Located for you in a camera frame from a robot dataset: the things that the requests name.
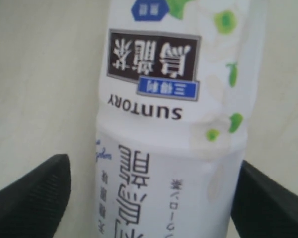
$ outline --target blue hexagon logo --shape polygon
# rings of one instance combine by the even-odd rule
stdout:
[[[135,21],[161,21],[169,6],[166,0],[136,0],[131,12]]]

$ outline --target plastic bottle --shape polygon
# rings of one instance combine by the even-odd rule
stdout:
[[[112,0],[99,82],[99,238],[224,238],[264,0]]]

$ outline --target white wall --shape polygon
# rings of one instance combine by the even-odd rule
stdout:
[[[298,194],[298,0],[270,0],[247,159]],[[108,0],[0,0],[0,189],[55,153],[73,187],[57,238],[92,237]],[[228,238],[237,238],[233,226]]]

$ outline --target green leaf print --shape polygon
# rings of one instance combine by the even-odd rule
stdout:
[[[226,66],[230,67],[229,84],[233,88],[236,85],[238,77],[237,63],[229,63]]]
[[[230,133],[235,133],[239,126],[242,124],[244,120],[244,117],[240,114],[240,113],[234,113],[231,117],[230,117],[230,121],[231,121],[231,126],[230,126]]]
[[[182,20],[185,4],[189,1],[192,0],[167,0],[170,15]]]
[[[234,12],[226,10],[214,14],[214,23],[219,33],[228,35],[236,28],[237,18]]]
[[[215,141],[218,137],[218,135],[220,134],[220,132],[218,130],[215,130],[215,129],[210,129],[207,131],[206,133],[206,137],[207,137],[207,140],[208,141]]]

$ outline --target white label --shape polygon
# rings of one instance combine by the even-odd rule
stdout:
[[[243,151],[171,158],[97,133],[98,238],[224,238]]]

